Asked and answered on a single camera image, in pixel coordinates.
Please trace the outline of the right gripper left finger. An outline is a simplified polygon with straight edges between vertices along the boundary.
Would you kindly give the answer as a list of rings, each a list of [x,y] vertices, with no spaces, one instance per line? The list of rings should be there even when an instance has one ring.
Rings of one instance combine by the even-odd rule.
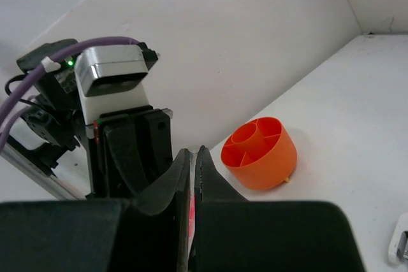
[[[189,152],[131,199],[1,205],[2,271],[176,271],[186,256]]]

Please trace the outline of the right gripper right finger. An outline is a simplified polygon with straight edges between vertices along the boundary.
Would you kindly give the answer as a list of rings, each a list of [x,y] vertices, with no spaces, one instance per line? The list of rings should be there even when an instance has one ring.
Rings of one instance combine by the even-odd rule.
[[[249,201],[201,147],[195,165],[197,271],[363,271],[344,212],[324,201]]]

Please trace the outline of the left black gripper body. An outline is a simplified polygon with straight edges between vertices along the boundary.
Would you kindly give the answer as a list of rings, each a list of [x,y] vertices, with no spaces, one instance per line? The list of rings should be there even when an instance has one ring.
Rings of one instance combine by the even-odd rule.
[[[173,162],[173,112],[152,106],[103,114],[88,126],[89,199],[130,198]]]

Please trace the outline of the pink pen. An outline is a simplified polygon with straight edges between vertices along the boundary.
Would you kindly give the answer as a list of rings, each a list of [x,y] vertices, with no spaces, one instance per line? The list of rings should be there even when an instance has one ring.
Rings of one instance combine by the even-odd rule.
[[[188,234],[188,252],[190,253],[193,247],[193,239],[195,233],[195,195],[190,195],[189,203],[189,234]]]

